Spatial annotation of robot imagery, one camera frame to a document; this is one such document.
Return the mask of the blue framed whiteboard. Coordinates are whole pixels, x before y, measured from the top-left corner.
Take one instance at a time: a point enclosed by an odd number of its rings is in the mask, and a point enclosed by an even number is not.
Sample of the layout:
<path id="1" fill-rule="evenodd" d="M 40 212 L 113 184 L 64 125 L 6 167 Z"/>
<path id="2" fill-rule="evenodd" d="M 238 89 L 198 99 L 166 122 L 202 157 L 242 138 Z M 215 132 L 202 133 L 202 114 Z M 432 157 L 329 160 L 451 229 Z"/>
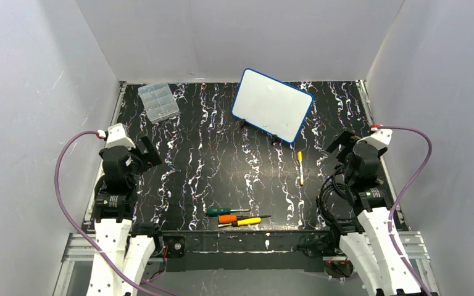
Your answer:
<path id="1" fill-rule="evenodd" d="M 236 118 L 292 144 L 313 103 L 310 93 L 246 68 L 231 112 Z"/>

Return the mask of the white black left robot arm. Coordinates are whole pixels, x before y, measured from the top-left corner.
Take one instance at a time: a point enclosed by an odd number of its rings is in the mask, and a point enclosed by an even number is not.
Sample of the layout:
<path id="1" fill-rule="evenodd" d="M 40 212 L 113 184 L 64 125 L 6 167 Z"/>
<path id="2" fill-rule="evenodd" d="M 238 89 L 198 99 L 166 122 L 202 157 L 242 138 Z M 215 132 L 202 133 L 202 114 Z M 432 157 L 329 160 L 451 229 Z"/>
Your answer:
<path id="1" fill-rule="evenodd" d="M 133 146 L 107 145 L 99 153 L 103 175 L 95 188 L 93 267 L 87 295 L 136 295 L 156 249 L 156 227 L 134 224 L 137 177 L 162 163 L 148 137 Z"/>

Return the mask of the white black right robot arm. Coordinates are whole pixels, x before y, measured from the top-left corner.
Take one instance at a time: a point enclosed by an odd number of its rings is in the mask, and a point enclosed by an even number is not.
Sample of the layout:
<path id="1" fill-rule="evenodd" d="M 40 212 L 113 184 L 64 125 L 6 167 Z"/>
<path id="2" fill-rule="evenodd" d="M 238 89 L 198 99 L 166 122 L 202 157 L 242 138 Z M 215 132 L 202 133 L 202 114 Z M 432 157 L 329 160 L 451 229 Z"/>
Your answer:
<path id="1" fill-rule="evenodd" d="M 327 147 L 339 150 L 344 176 L 344 198 L 352 207 L 350 221 L 337 221 L 332 229 L 338 248 L 352 263 L 369 295 L 428 295 L 410 264 L 393 221 L 394 202 L 379 182 L 381 156 L 391 131 L 374 131 L 360 137 L 343 130 Z"/>

